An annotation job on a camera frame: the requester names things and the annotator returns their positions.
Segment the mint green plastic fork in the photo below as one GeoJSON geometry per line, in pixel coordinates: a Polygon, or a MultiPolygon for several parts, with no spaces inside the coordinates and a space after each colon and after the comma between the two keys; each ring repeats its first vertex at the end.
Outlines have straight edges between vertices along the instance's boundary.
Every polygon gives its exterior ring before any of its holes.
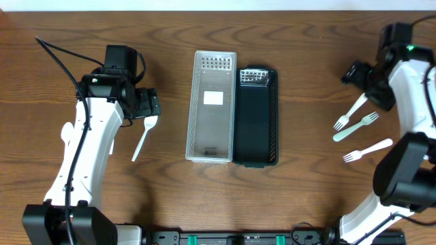
{"type": "Polygon", "coordinates": [[[339,141],[345,139],[348,135],[355,132],[357,129],[361,128],[362,126],[370,125],[378,118],[379,118],[379,114],[377,112],[373,112],[371,114],[368,114],[367,116],[363,117],[360,122],[356,123],[353,126],[350,126],[347,129],[344,129],[344,130],[338,132],[332,138],[335,142],[339,142],[339,141]]]}

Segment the white plastic fork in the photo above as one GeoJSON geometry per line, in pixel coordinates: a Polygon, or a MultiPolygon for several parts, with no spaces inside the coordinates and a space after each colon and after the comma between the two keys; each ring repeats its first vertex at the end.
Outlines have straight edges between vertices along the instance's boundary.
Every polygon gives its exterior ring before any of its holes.
{"type": "Polygon", "coordinates": [[[363,150],[354,150],[348,154],[346,154],[343,157],[343,160],[346,163],[352,162],[352,161],[356,161],[358,159],[361,159],[362,156],[364,156],[365,154],[371,153],[371,152],[375,152],[384,148],[387,148],[389,146],[393,145],[393,140],[390,138],[386,138],[376,144],[373,144],[372,146],[369,146],[368,148],[365,148],[363,150]]]}
{"type": "Polygon", "coordinates": [[[349,122],[351,115],[356,112],[367,101],[367,99],[368,98],[364,93],[361,94],[348,112],[338,119],[333,128],[337,131],[341,130],[349,122]]]}

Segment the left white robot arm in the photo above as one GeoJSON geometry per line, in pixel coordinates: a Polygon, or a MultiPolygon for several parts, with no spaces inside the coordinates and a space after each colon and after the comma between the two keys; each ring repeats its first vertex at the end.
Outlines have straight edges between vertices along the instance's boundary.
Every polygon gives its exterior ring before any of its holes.
{"type": "Polygon", "coordinates": [[[117,131],[124,120],[144,121],[144,130],[161,113],[154,88],[138,88],[143,56],[128,46],[108,45],[105,61],[74,81],[76,119],[64,124],[59,173],[43,203],[29,204],[22,224],[32,244],[149,244],[139,225],[116,225],[101,211],[102,180],[117,131]]]}

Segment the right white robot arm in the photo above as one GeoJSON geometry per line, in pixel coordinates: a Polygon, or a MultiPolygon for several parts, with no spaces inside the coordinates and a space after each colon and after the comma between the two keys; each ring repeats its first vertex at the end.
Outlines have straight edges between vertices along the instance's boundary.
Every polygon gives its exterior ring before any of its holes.
{"type": "Polygon", "coordinates": [[[412,217],[435,207],[435,168],[422,166],[423,161],[435,164],[435,54],[413,43],[416,24],[395,22],[385,26],[376,63],[356,60],[341,78],[342,83],[353,84],[363,94],[334,125],[338,133],[333,140],[345,139],[379,116],[373,112],[355,125],[344,127],[366,100],[386,112],[397,109],[399,138],[397,143],[384,140],[344,156],[344,161],[350,162],[390,147],[375,168],[370,194],[325,230],[320,244],[373,244],[400,220],[435,226],[434,222],[412,217]]]}

